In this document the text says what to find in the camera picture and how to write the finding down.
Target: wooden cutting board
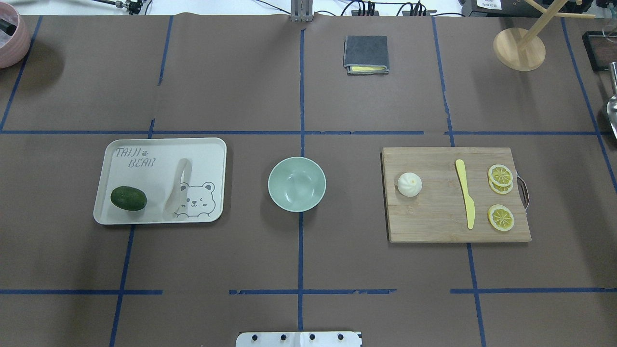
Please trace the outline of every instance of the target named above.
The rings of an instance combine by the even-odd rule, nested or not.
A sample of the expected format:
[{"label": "wooden cutting board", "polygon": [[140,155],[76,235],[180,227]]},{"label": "wooden cutting board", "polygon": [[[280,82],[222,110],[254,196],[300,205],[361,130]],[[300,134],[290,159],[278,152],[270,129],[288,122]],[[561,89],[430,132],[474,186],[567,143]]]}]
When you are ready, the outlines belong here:
[{"label": "wooden cutting board", "polygon": [[[454,162],[465,161],[469,194],[476,205],[476,221],[467,229],[463,193]],[[488,170],[494,164],[516,175],[510,148],[400,147],[381,150],[386,215],[390,242],[529,242],[527,214],[518,182],[508,194],[489,186]],[[414,172],[422,191],[408,198],[396,188],[399,177]],[[508,232],[494,229],[488,220],[492,205],[509,208],[515,224]]]}]

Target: avocado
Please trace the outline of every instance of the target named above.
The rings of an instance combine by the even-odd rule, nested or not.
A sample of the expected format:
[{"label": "avocado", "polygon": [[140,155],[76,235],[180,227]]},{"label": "avocado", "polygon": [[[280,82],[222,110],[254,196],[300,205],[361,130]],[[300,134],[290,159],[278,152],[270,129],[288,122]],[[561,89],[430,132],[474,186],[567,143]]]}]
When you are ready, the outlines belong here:
[{"label": "avocado", "polygon": [[112,191],[112,203],[127,211],[139,211],[146,207],[146,194],[132,186],[120,186]]}]

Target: ceramic bowl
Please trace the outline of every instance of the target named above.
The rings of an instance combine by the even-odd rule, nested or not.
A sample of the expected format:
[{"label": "ceramic bowl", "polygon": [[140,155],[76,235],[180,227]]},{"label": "ceramic bowl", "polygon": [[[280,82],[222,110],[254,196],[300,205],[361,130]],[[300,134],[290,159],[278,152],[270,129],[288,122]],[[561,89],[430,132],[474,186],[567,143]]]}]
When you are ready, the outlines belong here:
[{"label": "ceramic bowl", "polygon": [[280,208],[304,212],[315,207],[326,193],[326,175],[310,159],[287,158],[270,172],[268,191]]},{"label": "ceramic bowl", "polygon": [[15,65],[25,57],[30,48],[30,32],[23,18],[17,13],[15,8],[5,2],[0,2],[0,18],[9,19],[17,17],[17,23],[12,23],[17,26],[17,30],[9,38],[9,40],[0,43],[0,69]]}]

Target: yellow lemon slice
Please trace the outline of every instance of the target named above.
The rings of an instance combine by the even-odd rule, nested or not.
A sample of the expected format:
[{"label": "yellow lemon slice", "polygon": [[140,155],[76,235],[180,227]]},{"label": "yellow lemon slice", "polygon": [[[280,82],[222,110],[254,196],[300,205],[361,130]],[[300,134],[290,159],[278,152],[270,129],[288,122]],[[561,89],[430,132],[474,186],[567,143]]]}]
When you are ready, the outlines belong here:
[{"label": "yellow lemon slice", "polygon": [[496,186],[492,182],[489,182],[489,186],[491,186],[492,191],[494,191],[497,194],[508,194],[509,192],[512,191],[512,187],[514,185],[511,184],[509,186]]},{"label": "yellow lemon slice", "polygon": [[489,208],[489,222],[500,232],[507,232],[514,227],[514,215],[504,205],[493,205]]},{"label": "yellow lemon slice", "polygon": [[512,184],[512,171],[502,164],[496,164],[489,169],[489,180],[496,186],[509,186]]}]

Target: pink bowl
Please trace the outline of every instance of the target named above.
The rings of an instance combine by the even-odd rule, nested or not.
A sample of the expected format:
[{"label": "pink bowl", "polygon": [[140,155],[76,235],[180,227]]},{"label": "pink bowl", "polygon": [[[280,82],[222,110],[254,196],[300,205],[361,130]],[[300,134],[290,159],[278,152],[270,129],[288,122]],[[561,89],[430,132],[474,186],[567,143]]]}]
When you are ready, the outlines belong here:
[{"label": "pink bowl", "polygon": [[4,46],[0,46],[0,69],[3,69],[16,64],[25,57],[28,48],[30,48],[30,32],[22,16],[17,13],[13,6],[0,2],[0,14],[16,15],[18,18],[17,30]]}]

